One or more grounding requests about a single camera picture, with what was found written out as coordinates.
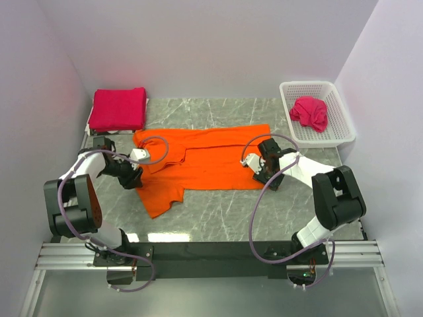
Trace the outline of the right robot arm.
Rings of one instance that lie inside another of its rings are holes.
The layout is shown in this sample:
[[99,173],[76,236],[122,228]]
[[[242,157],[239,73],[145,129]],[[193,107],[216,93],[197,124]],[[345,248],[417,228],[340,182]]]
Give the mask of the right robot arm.
[[[351,168],[329,166],[311,160],[297,149],[282,150],[273,138],[261,142],[260,154],[251,153],[241,160],[264,184],[256,201],[249,225],[249,244],[254,256],[266,264],[282,264],[320,246],[339,228],[366,214],[366,206]],[[291,239],[291,254],[268,260],[258,254],[252,241],[253,217],[264,192],[277,188],[280,178],[289,176],[312,189],[315,216]]]

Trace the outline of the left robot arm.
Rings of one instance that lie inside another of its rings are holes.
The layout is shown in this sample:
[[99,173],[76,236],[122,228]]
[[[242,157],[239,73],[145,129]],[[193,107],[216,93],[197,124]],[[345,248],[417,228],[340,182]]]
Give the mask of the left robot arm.
[[71,167],[70,178],[66,175],[44,184],[44,199],[48,223],[53,237],[74,238],[65,218],[85,241],[85,246],[105,258],[112,252],[100,251],[108,246],[121,252],[131,252],[126,233],[110,225],[102,218],[100,203],[93,180],[102,175],[117,178],[125,190],[142,187],[142,167],[116,156],[115,142],[107,137],[95,137],[91,148],[79,151],[77,162]]

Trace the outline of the orange t shirt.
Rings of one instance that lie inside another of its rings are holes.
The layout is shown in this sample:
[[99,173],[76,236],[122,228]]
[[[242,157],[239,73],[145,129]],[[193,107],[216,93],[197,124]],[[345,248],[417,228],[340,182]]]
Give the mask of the orange t shirt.
[[137,193],[154,219],[181,202],[185,190],[258,190],[241,153],[258,153],[267,124],[213,129],[152,129],[134,133],[154,164],[143,167]]

